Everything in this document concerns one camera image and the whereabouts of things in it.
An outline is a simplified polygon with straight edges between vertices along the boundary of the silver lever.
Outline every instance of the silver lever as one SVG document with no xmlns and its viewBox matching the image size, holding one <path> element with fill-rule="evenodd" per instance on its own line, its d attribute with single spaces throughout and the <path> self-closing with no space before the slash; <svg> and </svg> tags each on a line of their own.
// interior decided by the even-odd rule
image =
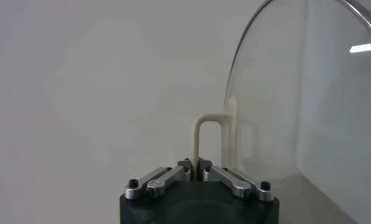
<svg viewBox="0 0 371 224">
<path fill-rule="evenodd" d="M 250 183 L 240 180 L 219 166 L 210 168 L 208 181 L 220 181 L 224 183 L 231 189 L 233 195 L 241 198 L 249 196 L 252 191 L 252 185 Z"/>
<path fill-rule="evenodd" d="M 175 181 L 186 181 L 184 167 L 173 167 L 159 178 L 150 180 L 147 183 L 146 195 L 150 198 L 161 196 L 165 194 L 166 188 L 168 188 Z"/>
<path fill-rule="evenodd" d="M 257 199 L 261 201 L 273 201 L 274 200 L 274 196 L 273 196 L 273 193 L 270 191 L 270 184 L 268 182 L 262 182 L 261 187 L 258 187 L 250 179 L 248 179 L 246 175 L 242 173 L 240 170 L 227 169 L 227 171 L 231 173 L 232 175 L 238 177 L 239 179 L 242 179 L 248 182 L 250 185 L 252 185 L 252 195 L 254 195 Z"/>
<path fill-rule="evenodd" d="M 144 194 L 147 182 L 152 179 L 158 178 L 167 171 L 167 168 L 159 167 L 148 173 L 146 176 L 140 178 L 139 180 L 130 180 L 129 184 L 125 186 L 124 196 L 127 199 L 140 198 Z"/>
</svg>

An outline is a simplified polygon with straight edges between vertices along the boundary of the screw head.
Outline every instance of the screw head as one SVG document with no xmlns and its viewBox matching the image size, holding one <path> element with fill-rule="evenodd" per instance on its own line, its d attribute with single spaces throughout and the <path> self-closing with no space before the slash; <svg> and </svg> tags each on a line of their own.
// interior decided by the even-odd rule
<svg viewBox="0 0 371 224">
<path fill-rule="evenodd" d="M 136 187 L 138 187 L 138 185 L 139 185 L 139 182 L 138 182 L 137 179 L 131 179 L 131 180 L 129 180 L 129 187 L 136 188 Z"/>
<path fill-rule="evenodd" d="M 264 191 L 270 191 L 270 182 L 268 181 L 261 182 L 261 189 Z"/>
</svg>

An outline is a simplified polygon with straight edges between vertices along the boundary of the black screw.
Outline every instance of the black screw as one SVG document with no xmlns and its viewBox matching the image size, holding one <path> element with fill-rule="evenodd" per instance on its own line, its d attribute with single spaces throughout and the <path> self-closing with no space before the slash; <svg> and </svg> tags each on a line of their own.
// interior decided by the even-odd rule
<svg viewBox="0 0 371 224">
<path fill-rule="evenodd" d="M 129 180 L 129 187 L 136 188 L 136 187 L 138 187 L 138 185 L 139 185 L 139 182 L 138 182 L 137 179 L 131 179 L 131 180 Z"/>
<path fill-rule="evenodd" d="M 270 191 L 270 182 L 268 181 L 261 182 L 261 190 Z"/>
</svg>

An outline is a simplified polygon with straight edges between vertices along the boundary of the metal bracket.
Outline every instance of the metal bracket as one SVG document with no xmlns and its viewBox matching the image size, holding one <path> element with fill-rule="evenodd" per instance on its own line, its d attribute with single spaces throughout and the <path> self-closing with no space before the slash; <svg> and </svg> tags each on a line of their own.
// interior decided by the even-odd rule
<svg viewBox="0 0 371 224">
<path fill-rule="evenodd" d="M 235 177 L 248 182 L 252 185 L 252 195 L 254 195 L 257 199 L 261 201 L 273 201 L 274 196 L 273 193 L 270 191 L 270 183 L 269 182 L 262 182 L 261 187 L 258 187 L 254 182 L 246 177 L 246 175 L 238 169 L 227 169 L 229 173 L 234 175 Z"/>
<path fill-rule="evenodd" d="M 191 181 L 192 180 L 191 170 L 193 170 L 191 161 L 187 158 L 187 159 L 178 161 L 177 165 L 184 167 L 184 169 L 185 169 L 185 180 L 186 181 Z"/>
<path fill-rule="evenodd" d="M 205 179 L 208 179 L 205 177 L 205 175 L 208 175 L 208 171 L 205 171 L 205 169 L 209 169 L 208 167 L 211 167 L 212 162 L 210 160 L 199 158 L 199 166 L 197 167 L 197 180 L 203 181 Z"/>
<path fill-rule="evenodd" d="M 209 168 L 209 171 L 208 169 L 203 170 L 203 179 L 205 181 L 220 181 L 229 187 L 235 196 L 241 198 L 253 195 L 261 201 L 274 200 L 268 182 L 262 182 L 261 187 L 258 187 L 238 169 L 223 169 L 219 166 L 213 166 Z"/>
<path fill-rule="evenodd" d="M 130 184 L 127 184 L 124 189 L 124 196 L 126 197 L 126 199 L 133 200 L 142 197 L 144 195 L 147 182 L 152 179 L 158 178 L 167 171 L 168 171 L 167 168 L 159 167 L 148 173 L 146 176 L 140 178 L 138 181 L 134 180 L 134 182 L 132 183 L 135 184 L 135 186 L 130 186 Z"/>
<path fill-rule="evenodd" d="M 213 166 L 210 168 L 208 174 L 208 181 L 220 181 L 231 189 L 233 195 L 246 198 L 252 191 L 252 185 L 246 181 L 242 181 L 230 174 L 219 166 Z"/>
<path fill-rule="evenodd" d="M 146 195 L 149 198 L 156 198 L 165 194 L 165 190 L 175 181 L 186 181 L 185 168 L 176 166 L 155 180 L 147 183 Z"/>
</svg>

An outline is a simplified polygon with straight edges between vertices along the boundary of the white wall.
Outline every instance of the white wall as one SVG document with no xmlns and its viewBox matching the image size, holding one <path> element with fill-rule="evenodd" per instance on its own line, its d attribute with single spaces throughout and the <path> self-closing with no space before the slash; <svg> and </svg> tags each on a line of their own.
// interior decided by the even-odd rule
<svg viewBox="0 0 371 224">
<path fill-rule="evenodd" d="M 261 2 L 0 0 L 0 224 L 118 223 L 127 180 L 185 158 L 191 119 L 223 107 Z"/>
<path fill-rule="evenodd" d="M 308 1 L 298 163 L 358 223 L 371 223 L 371 52 L 349 49 L 366 43 L 348 10 Z"/>
</svg>

